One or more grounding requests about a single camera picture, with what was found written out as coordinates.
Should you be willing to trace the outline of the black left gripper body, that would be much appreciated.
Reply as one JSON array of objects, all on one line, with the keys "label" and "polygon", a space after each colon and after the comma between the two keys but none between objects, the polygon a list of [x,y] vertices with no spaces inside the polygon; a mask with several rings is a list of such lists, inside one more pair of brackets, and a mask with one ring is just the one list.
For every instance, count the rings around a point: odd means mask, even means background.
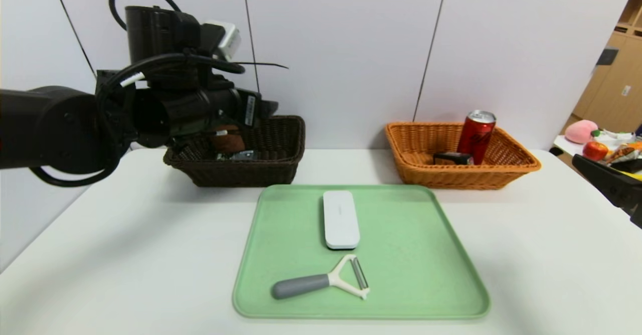
[{"label": "black left gripper body", "polygon": [[200,88],[200,94],[206,100],[206,129],[214,130],[222,125],[237,127],[254,127],[261,95],[254,91],[225,88],[211,90]]}]

